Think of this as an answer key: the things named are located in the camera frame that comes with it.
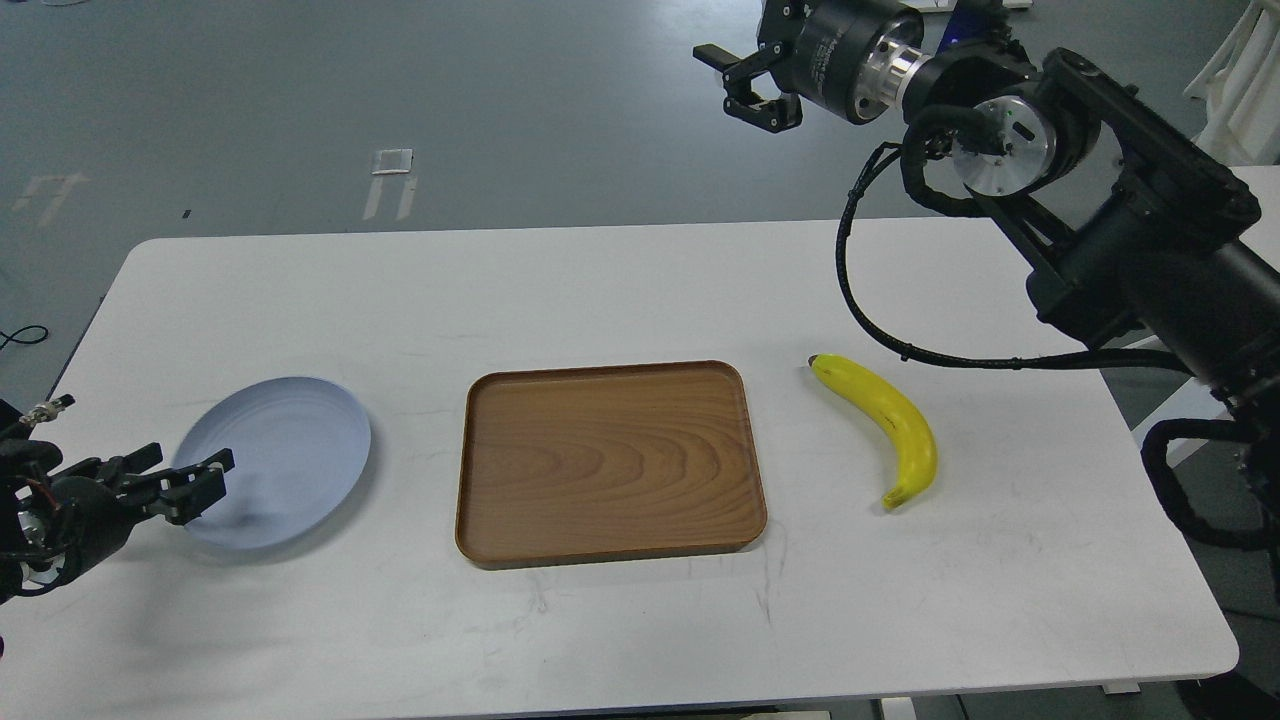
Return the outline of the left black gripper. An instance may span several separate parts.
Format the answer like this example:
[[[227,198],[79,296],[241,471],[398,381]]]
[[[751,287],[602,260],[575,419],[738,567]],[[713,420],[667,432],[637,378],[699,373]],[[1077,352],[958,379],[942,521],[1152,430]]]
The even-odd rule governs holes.
[[[236,468],[230,448],[204,461],[145,474],[163,460],[160,443],[102,460],[88,457],[60,470],[49,491],[31,491],[20,501],[26,548],[44,557],[20,562],[23,591],[68,585],[119,551],[136,515],[184,527],[225,497],[225,474]],[[104,486],[131,475],[131,510]]]

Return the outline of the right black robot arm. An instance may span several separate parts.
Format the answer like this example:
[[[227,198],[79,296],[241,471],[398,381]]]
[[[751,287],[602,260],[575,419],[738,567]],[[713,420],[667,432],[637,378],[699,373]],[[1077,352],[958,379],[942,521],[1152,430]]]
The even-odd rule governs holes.
[[[932,53],[924,32],[902,1],[765,1],[751,54],[692,50],[724,113],[771,133],[799,126],[804,102],[855,126],[902,113],[838,220],[837,282],[864,332],[933,366],[1184,372],[1238,421],[1274,428],[1277,272],[1242,241],[1261,218],[1249,186],[1080,54],[1034,63],[1001,1],[955,3]],[[879,328],[854,299],[847,242],[890,161],[919,206],[992,220],[1030,266],[1038,319],[1083,350],[959,357]]]

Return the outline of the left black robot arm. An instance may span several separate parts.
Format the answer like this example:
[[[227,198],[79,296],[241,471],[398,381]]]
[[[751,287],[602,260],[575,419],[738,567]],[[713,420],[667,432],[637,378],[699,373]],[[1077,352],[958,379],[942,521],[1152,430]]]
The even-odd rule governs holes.
[[[74,401],[61,395],[24,413],[3,404],[3,602],[69,585],[122,550],[138,524],[161,518],[183,527],[227,495],[230,448],[186,468],[161,469],[157,443],[65,464],[55,443],[32,434]]]

